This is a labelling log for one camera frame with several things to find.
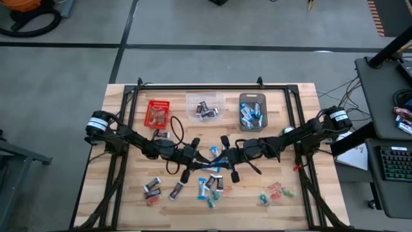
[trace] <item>white paper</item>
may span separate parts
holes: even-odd
[[[352,132],[349,131],[347,133],[339,135],[338,140],[341,140],[350,134],[352,134]],[[340,162],[341,164],[349,165],[367,171],[368,150],[366,149],[365,143],[350,149],[342,155],[339,155],[336,159],[336,162]]]

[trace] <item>black desk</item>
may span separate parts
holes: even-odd
[[[372,122],[331,146],[332,153],[340,155],[364,143],[367,138],[389,140],[412,140],[412,135],[397,128],[392,113],[393,94],[402,89],[411,89],[396,71],[397,61],[385,61],[382,67],[374,69],[365,59],[355,61]]]
[[[412,146],[412,135],[397,128],[395,115],[392,113],[393,94],[398,90],[411,88],[396,71],[399,65],[397,61],[385,61],[377,69],[370,68],[365,59],[357,59],[355,65],[372,121],[332,144],[332,153],[340,155],[365,142],[373,179],[371,190],[377,208],[382,206],[389,217],[412,218],[412,183],[383,181],[375,151],[380,144]]]
[[[412,183],[383,180],[379,146],[410,147],[412,142],[395,140],[366,139],[369,167],[376,188],[374,194],[377,208],[382,206],[390,218],[412,218]]]

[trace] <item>table leg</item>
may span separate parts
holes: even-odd
[[[370,185],[371,185],[373,200],[375,201],[375,208],[377,210],[382,210],[382,206],[380,205],[379,196],[378,196],[378,192],[375,187],[375,183],[370,182]]]
[[[365,139],[375,138],[375,128],[373,123],[369,122],[365,126],[359,128],[359,130],[353,132],[351,135],[341,139],[330,146],[334,157],[347,152],[348,150],[361,145],[365,142]]]

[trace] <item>black metal frame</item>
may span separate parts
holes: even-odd
[[[124,87],[122,105],[120,107],[120,113],[119,113],[119,119],[124,120],[124,115],[125,115],[126,107],[127,107],[126,103],[129,98],[129,95],[132,94],[128,126],[130,128],[133,126],[133,115],[135,114],[138,92],[141,90],[148,91],[148,90],[262,90],[262,89],[283,90],[284,91],[290,125],[293,127],[296,127],[296,123],[294,119],[294,112],[292,108],[292,101],[290,97],[290,94],[293,94],[295,97],[295,103],[297,106],[297,114],[299,116],[299,123],[304,124],[303,109],[302,109],[298,86],[295,84],[264,85],[261,77],[257,79],[257,84],[228,84],[228,85],[211,85],[211,84],[206,84],[206,85],[195,85],[195,84],[193,85],[143,85],[142,80],[139,79],[138,84],[136,86],[127,85]],[[124,175],[126,174],[128,151],[129,151],[129,145],[127,144],[124,152],[121,154],[122,161],[120,165],[120,170],[114,182],[113,182],[113,177],[115,174],[115,166],[116,166],[118,155],[112,155],[110,165],[109,165],[108,179],[106,182],[105,195],[104,195],[104,198],[102,199],[102,202],[100,202],[100,204],[97,206],[95,212],[90,216],[90,218],[92,218],[92,220],[90,221],[91,223],[83,224],[81,227],[73,227],[75,217],[77,214],[77,209],[79,206],[81,192],[82,192],[82,187],[81,187],[79,194],[78,194],[75,210],[73,212],[73,216],[71,219],[69,231],[112,231],[112,230],[117,229],[118,214],[120,211]],[[296,150],[296,146],[295,146],[295,152],[296,152],[296,159],[299,162],[301,162],[302,157],[301,157],[301,154],[298,154],[298,151]],[[314,162],[311,157],[308,157],[308,163],[309,163],[308,169],[310,172],[311,181],[314,184],[315,190],[319,192],[319,183],[316,177]],[[87,168],[84,172],[82,185],[84,184],[84,179],[86,178],[86,172],[87,172]],[[302,175],[299,174],[299,178],[302,182]],[[315,226],[315,224],[314,224],[314,218],[312,215],[312,209],[310,206],[308,189],[302,183],[301,183],[301,189],[302,189],[302,196],[303,196],[303,202],[304,202],[304,208],[306,212],[306,220],[308,223],[308,228],[312,228]],[[106,226],[108,203],[111,197],[115,193],[117,194],[116,194],[116,199],[115,199],[115,206],[113,209],[113,218],[111,220],[111,225]],[[316,205],[317,205],[317,212],[319,215],[320,228],[326,227],[326,220],[325,220],[324,213],[319,207],[319,205],[318,204]],[[93,227],[99,217],[100,217],[100,221],[98,222],[98,227]]]

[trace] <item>gray desk surface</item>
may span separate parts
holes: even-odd
[[[390,140],[412,140],[412,135],[397,128],[392,113],[392,96],[402,89],[412,89],[396,71],[396,61],[385,61],[381,68],[373,69],[365,59],[355,61],[366,103],[368,104],[377,137]]]
[[[412,142],[366,139],[369,165],[379,201],[386,216],[412,218],[412,183],[383,180],[379,146],[411,147]]]

